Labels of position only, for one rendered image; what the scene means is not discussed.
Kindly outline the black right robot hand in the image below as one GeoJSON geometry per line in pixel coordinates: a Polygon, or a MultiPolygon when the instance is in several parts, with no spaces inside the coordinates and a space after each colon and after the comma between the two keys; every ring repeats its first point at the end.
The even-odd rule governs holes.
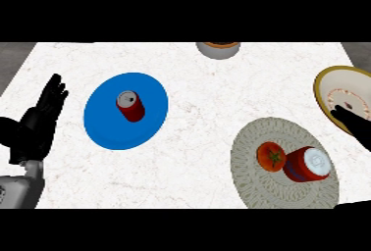
{"type": "Polygon", "coordinates": [[[346,126],[363,148],[371,152],[371,121],[361,118],[338,105],[334,106],[331,114],[346,126]]]}

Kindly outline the beige round woven placemat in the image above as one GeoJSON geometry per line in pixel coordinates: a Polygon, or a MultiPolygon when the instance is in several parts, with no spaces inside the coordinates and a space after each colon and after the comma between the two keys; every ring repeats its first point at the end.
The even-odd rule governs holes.
{"type": "Polygon", "coordinates": [[[304,146],[325,148],[312,133],[281,118],[260,118],[241,129],[230,150],[230,172],[241,199],[250,209],[331,209],[338,202],[338,181],[334,166],[329,177],[295,182],[284,171],[266,171],[257,160],[264,142],[276,143],[285,153],[304,146]]]}

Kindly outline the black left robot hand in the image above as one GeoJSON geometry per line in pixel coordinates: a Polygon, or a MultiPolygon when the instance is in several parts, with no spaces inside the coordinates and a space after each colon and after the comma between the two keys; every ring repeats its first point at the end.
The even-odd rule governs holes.
{"type": "Polygon", "coordinates": [[[10,149],[10,165],[21,165],[28,160],[41,161],[47,156],[66,96],[60,75],[53,74],[37,104],[21,120],[0,117],[0,144],[10,149]]]}

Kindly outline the red tomato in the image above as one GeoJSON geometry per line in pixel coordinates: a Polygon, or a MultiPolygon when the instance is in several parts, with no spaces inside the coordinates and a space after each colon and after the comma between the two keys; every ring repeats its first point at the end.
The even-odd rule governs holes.
{"type": "Polygon", "coordinates": [[[267,141],[260,145],[257,149],[257,161],[260,167],[267,172],[275,173],[282,169],[287,156],[281,146],[275,142],[267,141]]]}

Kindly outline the red can with silver top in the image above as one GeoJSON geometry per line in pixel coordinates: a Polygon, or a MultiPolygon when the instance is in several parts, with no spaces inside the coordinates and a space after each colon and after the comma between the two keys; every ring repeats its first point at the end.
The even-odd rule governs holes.
{"type": "Polygon", "coordinates": [[[125,119],[136,123],[145,117],[145,107],[134,91],[123,91],[115,99],[115,106],[125,117],[125,119]]]}

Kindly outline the grey bowl with orange rim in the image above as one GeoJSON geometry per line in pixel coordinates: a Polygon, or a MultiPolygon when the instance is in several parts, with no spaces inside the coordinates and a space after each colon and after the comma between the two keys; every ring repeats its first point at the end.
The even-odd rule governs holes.
{"type": "Polygon", "coordinates": [[[241,43],[214,43],[214,42],[196,42],[196,49],[201,54],[214,60],[225,60],[235,56],[239,51],[241,43]]]}

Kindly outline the red can with blue label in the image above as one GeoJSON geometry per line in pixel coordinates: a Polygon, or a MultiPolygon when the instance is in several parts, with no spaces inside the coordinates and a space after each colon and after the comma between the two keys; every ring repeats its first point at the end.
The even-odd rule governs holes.
{"type": "Polygon", "coordinates": [[[328,154],[312,146],[301,147],[287,155],[284,173],[295,182],[318,181],[329,176],[332,169],[328,154]]]}

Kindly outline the cream bowl with yellow rim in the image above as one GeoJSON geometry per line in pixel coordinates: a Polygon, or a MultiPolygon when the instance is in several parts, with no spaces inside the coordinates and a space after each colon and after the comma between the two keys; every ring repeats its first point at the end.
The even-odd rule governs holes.
{"type": "Polygon", "coordinates": [[[371,73],[350,66],[328,67],[315,78],[313,92],[324,114],[334,125],[350,134],[344,124],[331,115],[331,110],[338,105],[371,121],[371,73]]]}

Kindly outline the blue round plate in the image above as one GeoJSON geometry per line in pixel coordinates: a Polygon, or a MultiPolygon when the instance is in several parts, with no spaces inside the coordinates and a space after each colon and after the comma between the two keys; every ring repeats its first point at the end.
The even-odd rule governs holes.
{"type": "Polygon", "coordinates": [[[92,140],[109,150],[125,150],[155,135],[168,112],[168,97],[162,84],[146,74],[125,73],[108,79],[96,88],[84,109],[84,127],[92,140]],[[123,91],[133,91],[142,101],[145,115],[130,122],[115,105],[123,91]]]}

